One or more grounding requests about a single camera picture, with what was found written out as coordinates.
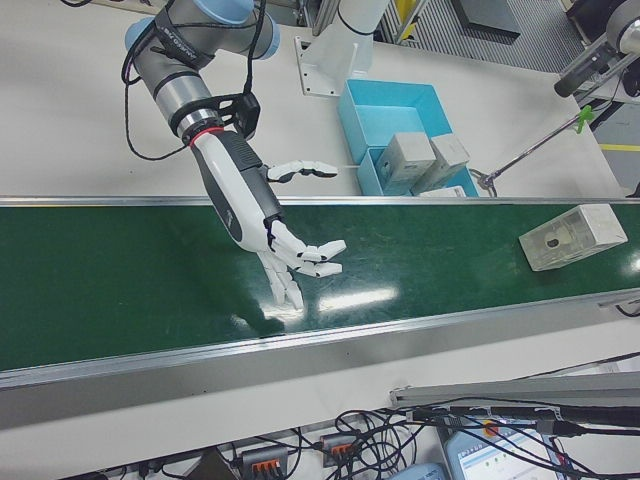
white table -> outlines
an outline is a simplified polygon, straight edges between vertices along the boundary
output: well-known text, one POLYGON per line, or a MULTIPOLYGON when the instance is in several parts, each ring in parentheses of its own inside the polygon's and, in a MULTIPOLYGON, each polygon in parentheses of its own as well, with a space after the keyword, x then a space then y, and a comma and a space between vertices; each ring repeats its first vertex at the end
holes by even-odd
MULTIPOLYGON (((68 9, 53 2, 12 2, 0 19, 3 88, 0 138, 5 195, 203 195, 189 152, 151 163, 135 158, 123 138, 122 38, 139 16, 99 6, 68 9)), ((338 166, 331 181, 300 179, 280 195, 359 194, 336 113, 337 99, 302 94, 293 36, 257 62, 255 93, 262 118, 253 147, 267 164, 296 159, 338 166)), ((221 52, 204 71, 214 94, 239 90, 244 58, 221 52)), ((433 84, 471 166, 491 171, 577 112, 553 93, 553 74, 376 44, 370 78, 433 84)), ((144 89, 131 94, 131 129, 139 150, 175 148, 144 89)), ((622 197, 594 137, 565 132, 497 183, 501 196, 622 197)))

connector terminal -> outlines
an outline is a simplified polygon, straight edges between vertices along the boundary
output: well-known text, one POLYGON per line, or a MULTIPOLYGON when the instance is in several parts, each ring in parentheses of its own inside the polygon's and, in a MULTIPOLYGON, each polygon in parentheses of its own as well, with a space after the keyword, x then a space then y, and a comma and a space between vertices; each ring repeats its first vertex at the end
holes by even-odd
POLYGON ((332 433, 320 437, 322 443, 322 466, 324 468, 335 467, 338 461, 353 450, 353 444, 357 439, 358 430, 353 433, 332 433))
POLYGON ((285 447, 264 447, 240 455, 243 480, 263 480, 287 475, 289 453, 285 447))

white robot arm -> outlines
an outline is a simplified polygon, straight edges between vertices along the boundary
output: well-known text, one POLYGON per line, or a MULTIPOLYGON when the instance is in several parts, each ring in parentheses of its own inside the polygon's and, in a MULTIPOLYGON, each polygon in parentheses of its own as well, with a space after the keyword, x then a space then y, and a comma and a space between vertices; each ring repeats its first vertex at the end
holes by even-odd
POLYGON ((264 5, 260 15, 253 11, 253 0, 170 1, 154 19, 129 29, 126 67, 135 66, 172 131, 190 146, 218 216, 241 248, 258 254, 276 302, 288 299, 302 308, 290 270, 314 277, 340 273, 341 265, 329 260, 346 245, 338 240, 307 246, 296 238, 268 182, 284 183, 295 173, 332 177, 337 171, 320 162, 263 165, 245 140, 259 114, 253 94, 245 88, 213 97, 198 74, 221 48, 252 58, 275 52, 278 26, 267 16, 263 28, 264 5), (231 122, 237 132, 224 130, 231 122))

monitor screen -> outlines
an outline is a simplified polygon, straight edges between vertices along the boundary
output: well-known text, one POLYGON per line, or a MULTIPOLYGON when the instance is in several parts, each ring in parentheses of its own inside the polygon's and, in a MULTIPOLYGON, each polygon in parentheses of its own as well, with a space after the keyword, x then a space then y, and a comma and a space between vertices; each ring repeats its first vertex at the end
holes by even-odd
MULTIPOLYGON (((545 447, 521 433, 511 431, 505 436, 519 447, 539 457, 549 458, 545 447)), ((495 444, 523 457, 536 460, 530 455, 518 450, 513 445, 510 445, 505 440, 500 439, 495 442, 495 444)), ((459 452, 458 460, 460 461, 465 480, 487 480, 489 478, 493 480, 558 480, 554 472, 519 460, 485 443, 478 443, 476 446, 459 452)))

robotic arm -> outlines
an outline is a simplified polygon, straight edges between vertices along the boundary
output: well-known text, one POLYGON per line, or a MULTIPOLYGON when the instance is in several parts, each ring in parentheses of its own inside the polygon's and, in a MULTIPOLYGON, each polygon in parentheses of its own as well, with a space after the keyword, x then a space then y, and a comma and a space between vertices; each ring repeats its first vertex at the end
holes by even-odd
POLYGON ((254 15, 253 0, 174 0, 154 18, 126 34, 130 65, 140 74, 173 133, 195 155, 207 193, 233 240, 257 253, 277 303, 302 308, 302 294, 289 269, 324 277, 342 267, 328 262, 344 241, 307 246, 287 229, 282 207, 268 182, 287 182, 295 173, 332 177, 319 162, 292 162, 269 169, 245 138, 253 135, 260 107, 247 88, 213 97, 198 71, 219 49, 268 58, 279 43, 270 17, 254 15), (237 132, 225 131, 233 122, 237 132))
POLYGON ((561 97, 573 94, 593 74, 608 70, 609 61, 619 54, 640 54, 640 0, 626 0, 616 8, 607 22, 606 33, 561 72, 554 85, 556 93, 561 97))

